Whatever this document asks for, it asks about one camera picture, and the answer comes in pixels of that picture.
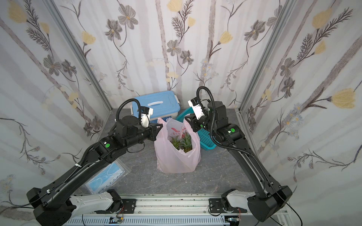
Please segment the pineapple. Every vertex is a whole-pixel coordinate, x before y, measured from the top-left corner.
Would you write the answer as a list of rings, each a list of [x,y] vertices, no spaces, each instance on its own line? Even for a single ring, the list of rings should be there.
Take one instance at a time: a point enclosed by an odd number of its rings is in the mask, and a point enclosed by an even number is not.
[[[182,135],[181,146],[185,153],[192,150],[192,138],[189,133],[185,132]]]
[[[170,137],[170,143],[179,150],[181,148],[181,140],[179,139],[179,136]]]

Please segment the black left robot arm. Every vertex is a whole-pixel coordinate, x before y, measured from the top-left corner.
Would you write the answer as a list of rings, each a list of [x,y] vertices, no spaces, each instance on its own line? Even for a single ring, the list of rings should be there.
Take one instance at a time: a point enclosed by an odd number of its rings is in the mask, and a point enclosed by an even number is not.
[[[71,218],[90,212],[121,212],[124,204],[114,189],[85,197],[76,196],[74,192],[124,155],[128,148],[146,139],[155,141],[162,128],[158,123],[143,127],[140,119],[132,115],[116,120],[108,136],[89,146],[70,170],[49,185],[27,192],[37,222],[42,226],[62,226]]]

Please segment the pineapple front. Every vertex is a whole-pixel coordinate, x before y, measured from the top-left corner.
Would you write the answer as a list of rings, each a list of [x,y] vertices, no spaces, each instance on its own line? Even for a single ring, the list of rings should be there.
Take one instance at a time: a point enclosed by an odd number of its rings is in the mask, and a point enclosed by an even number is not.
[[[192,138],[189,133],[185,132],[182,135],[181,146],[185,153],[192,150]]]

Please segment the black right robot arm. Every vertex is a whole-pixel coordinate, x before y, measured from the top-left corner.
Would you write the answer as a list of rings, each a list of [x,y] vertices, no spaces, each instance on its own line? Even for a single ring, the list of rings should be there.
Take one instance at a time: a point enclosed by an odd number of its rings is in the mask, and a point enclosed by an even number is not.
[[[193,131],[208,131],[213,142],[228,150],[250,180],[254,195],[246,198],[246,201],[253,216],[264,222],[282,209],[293,194],[291,189],[282,186],[262,165],[241,128],[229,122],[225,105],[216,101],[212,106],[209,102],[207,108],[202,110],[195,98],[188,104],[193,113],[185,119]]]

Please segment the pink printed plastic bag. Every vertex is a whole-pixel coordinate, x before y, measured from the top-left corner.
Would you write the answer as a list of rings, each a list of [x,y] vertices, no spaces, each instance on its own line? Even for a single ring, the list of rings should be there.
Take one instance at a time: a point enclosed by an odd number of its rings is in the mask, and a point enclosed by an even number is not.
[[[180,122],[168,118],[164,121],[158,118],[157,123],[163,125],[154,142],[157,169],[166,174],[193,172],[201,160],[198,134],[186,120]],[[192,149],[188,152],[184,152],[182,148],[177,149],[170,141],[172,138],[181,139],[184,133],[188,133],[191,138]]]

